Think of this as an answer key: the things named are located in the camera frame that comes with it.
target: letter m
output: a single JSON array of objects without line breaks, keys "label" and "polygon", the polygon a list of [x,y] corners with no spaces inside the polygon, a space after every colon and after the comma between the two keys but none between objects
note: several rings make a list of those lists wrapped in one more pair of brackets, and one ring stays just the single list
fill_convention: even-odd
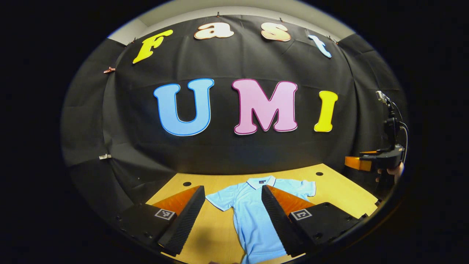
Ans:
[{"label": "letter m", "polygon": [[277,84],[270,100],[256,80],[240,79],[232,84],[239,93],[239,124],[234,132],[249,135],[257,131],[252,122],[252,113],[256,114],[262,130],[269,130],[275,114],[278,120],[273,129],[279,132],[293,131],[298,127],[295,121],[295,91],[297,85],[282,81]]}]

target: light blue polo shirt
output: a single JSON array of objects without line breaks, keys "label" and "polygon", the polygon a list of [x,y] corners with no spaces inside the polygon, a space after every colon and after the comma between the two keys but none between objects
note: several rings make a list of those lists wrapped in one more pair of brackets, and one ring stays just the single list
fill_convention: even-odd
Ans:
[{"label": "light blue polo shirt", "polygon": [[316,194],[314,181],[276,179],[271,175],[251,178],[206,196],[209,202],[222,211],[233,207],[234,228],[246,252],[241,264],[254,264],[287,254],[261,200],[261,187],[266,184],[306,201],[307,196]]}]

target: shirt sleeve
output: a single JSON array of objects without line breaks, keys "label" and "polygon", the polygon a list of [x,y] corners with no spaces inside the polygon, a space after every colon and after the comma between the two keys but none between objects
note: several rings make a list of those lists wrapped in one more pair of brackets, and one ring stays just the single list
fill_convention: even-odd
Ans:
[{"label": "shirt sleeve", "polygon": [[228,186],[214,194],[207,195],[205,198],[218,209],[226,211],[233,207],[237,189],[237,185]]},{"label": "shirt sleeve", "polygon": [[291,180],[289,181],[290,185],[292,186],[293,190],[302,195],[306,196],[315,196],[316,195],[316,182],[314,181],[307,181],[307,180]]}]

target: wooden table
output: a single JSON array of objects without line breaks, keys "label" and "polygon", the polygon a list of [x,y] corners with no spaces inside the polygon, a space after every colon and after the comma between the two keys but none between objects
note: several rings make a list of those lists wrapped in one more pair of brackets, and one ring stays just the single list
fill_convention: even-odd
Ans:
[{"label": "wooden table", "polygon": [[[318,176],[316,172],[322,172],[323,175]],[[324,164],[289,171],[248,175],[178,173],[149,199],[147,204],[154,204],[198,185],[203,185],[205,195],[209,195],[225,187],[245,182],[249,178],[269,175],[273,175],[277,179],[315,181],[316,195],[308,197],[310,202],[314,204],[330,202],[356,218],[364,213],[371,215],[377,208],[375,205],[376,197]],[[184,182],[191,182],[192,185],[183,186]],[[208,264],[210,261],[220,264],[241,263],[244,250],[235,231],[233,213],[233,208],[222,212],[205,200],[181,254],[173,258],[189,264]],[[262,263],[280,264],[291,259],[293,258],[285,255]]]}]

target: letter u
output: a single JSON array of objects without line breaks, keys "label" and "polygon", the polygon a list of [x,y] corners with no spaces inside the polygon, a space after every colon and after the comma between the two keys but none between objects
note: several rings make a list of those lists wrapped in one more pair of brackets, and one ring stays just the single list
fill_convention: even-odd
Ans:
[{"label": "letter u", "polygon": [[158,99],[159,119],[163,128],[176,136],[199,134],[210,123],[209,89],[215,84],[212,79],[202,78],[190,81],[187,87],[194,91],[196,117],[190,122],[181,121],[177,115],[176,94],[181,87],[178,84],[163,85],[155,89],[153,95]]}]

